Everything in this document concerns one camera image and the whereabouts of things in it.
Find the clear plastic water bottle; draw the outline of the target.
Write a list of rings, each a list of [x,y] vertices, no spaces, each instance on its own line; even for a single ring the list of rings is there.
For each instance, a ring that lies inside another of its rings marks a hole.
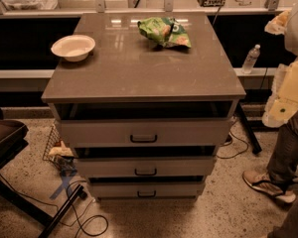
[[[258,57],[260,56],[260,45],[255,45],[247,54],[241,71],[244,74],[250,74]]]

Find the white paper bowl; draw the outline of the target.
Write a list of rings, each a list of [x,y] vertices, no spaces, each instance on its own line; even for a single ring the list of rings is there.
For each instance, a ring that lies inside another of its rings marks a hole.
[[[54,55],[70,62],[85,60],[95,47],[95,40],[86,35],[71,35],[53,43],[51,51]]]

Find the person in brown trousers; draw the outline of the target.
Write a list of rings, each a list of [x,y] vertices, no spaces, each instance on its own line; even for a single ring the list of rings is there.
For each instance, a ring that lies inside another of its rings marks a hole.
[[[283,224],[263,238],[298,238],[298,196],[290,189],[298,166],[298,2],[270,21],[265,31],[282,34],[285,49],[296,60],[276,71],[262,117],[264,125],[279,129],[266,172],[245,171],[242,178],[251,188],[291,205]]]

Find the grey drawer cabinet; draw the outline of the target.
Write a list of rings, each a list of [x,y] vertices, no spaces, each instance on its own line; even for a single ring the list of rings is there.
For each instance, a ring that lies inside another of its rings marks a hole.
[[[96,48],[84,61],[60,62],[54,71],[42,99],[49,104],[56,122],[231,120],[245,92],[207,16],[175,14],[191,40],[188,49],[156,47],[139,33],[137,22],[143,17],[141,13],[99,13],[80,18],[77,32],[93,37]],[[212,157],[216,160],[219,147],[69,148],[74,159]],[[84,178],[88,187],[105,183],[205,182],[206,177]]]

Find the grey drawer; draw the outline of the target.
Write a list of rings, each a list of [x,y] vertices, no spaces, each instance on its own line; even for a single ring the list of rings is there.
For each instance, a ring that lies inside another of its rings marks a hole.
[[[78,173],[86,178],[207,176],[215,165],[212,157],[199,158],[95,158],[75,159]]]
[[[204,190],[205,183],[198,182],[141,182],[90,184],[88,189],[96,198],[157,198],[196,197]]]
[[[218,146],[230,119],[62,120],[61,138],[71,148]]]

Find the green chip bag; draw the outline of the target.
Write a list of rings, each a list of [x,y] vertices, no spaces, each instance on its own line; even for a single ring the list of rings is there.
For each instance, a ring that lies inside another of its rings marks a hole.
[[[150,17],[137,22],[142,36],[163,48],[190,48],[191,41],[185,28],[173,17]]]

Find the black table leg right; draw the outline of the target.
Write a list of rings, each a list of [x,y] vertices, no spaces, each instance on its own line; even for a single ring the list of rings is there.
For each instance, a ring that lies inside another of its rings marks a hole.
[[[242,109],[242,107],[241,107],[240,104],[237,104],[237,106],[236,106],[236,112],[238,113],[238,115],[240,117],[240,121],[241,121],[241,123],[242,123],[242,125],[243,125],[243,127],[244,127],[244,129],[246,131],[247,137],[248,137],[248,139],[249,139],[249,141],[251,143],[252,152],[255,155],[259,154],[262,151],[262,149],[261,149],[261,147],[259,145],[259,142],[258,142],[255,134],[252,131],[252,128],[251,128],[250,124],[248,123],[248,120],[246,118],[246,115],[245,115],[245,113],[244,113],[244,111],[243,111],[243,109]]]

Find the black chair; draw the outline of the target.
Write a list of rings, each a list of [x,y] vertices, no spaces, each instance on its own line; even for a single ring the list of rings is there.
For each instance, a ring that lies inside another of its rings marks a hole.
[[[25,140],[27,132],[28,128],[24,123],[5,119],[3,111],[0,108],[0,170],[28,146],[28,142]],[[20,193],[9,188],[0,179],[0,195],[45,227],[39,238],[49,238],[54,228],[82,193],[83,187],[78,185],[57,211],[56,215],[50,216],[26,200]]]

